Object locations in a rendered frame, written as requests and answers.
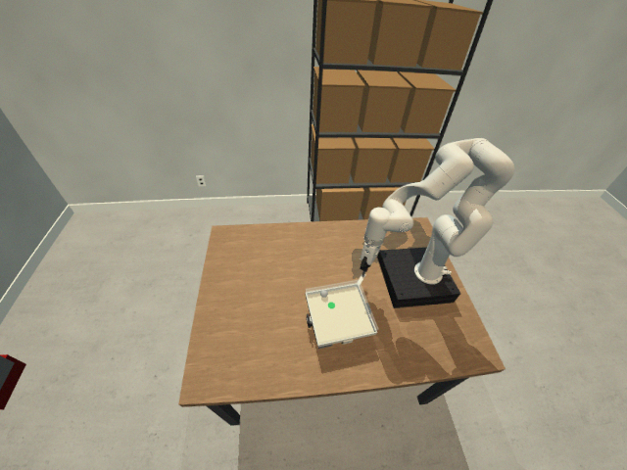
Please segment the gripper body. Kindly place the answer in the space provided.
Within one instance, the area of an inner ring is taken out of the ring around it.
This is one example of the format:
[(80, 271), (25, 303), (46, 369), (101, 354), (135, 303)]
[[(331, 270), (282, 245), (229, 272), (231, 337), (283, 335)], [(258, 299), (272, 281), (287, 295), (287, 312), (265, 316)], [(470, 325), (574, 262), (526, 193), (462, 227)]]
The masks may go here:
[[(381, 245), (379, 245), (379, 246), (381, 246)], [(367, 257), (366, 262), (367, 262), (368, 265), (371, 265), (373, 263), (373, 261), (374, 261), (373, 258), (375, 258), (375, 253), (377, 253), (377, 248), (379, 248), (379, 246), (369, 246), (367, 244), (367, 242), (364, 240), (364, 246), (363, 246), (363, 249), (362, 249), (361, 260), (364, 257)]]

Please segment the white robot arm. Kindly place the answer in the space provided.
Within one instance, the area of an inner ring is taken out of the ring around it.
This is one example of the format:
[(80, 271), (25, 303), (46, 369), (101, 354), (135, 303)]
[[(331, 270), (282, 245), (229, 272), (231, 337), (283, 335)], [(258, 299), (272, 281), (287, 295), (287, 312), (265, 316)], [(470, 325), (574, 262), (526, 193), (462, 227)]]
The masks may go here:
[(437, 151), (435, 159), (441, 166), (423, 181), (400, 187), (386, 199), (382, 208), (370, 212), (364, 233), (369, 246), (379, 246), (384, 242), (387, 231), (411, 230), (413, 220), (402, 203), (416, 195), (440, 200), (461, 183), (474, 166), (478, 167), (484, 175), (471, 182), (453, 207), (463, 227), (447, 214), (434, 222), (421, 264), (418, 263), (414, 268), (415, 276), (426, 284), (437, 284), (444, 274), (450, 275), (451, 271), (444, 266), (449, 255), (465, 255), (491, 229), (493, 218), (483, 206), (514, 174), (512, 160), (484, 138), (446, 144)]

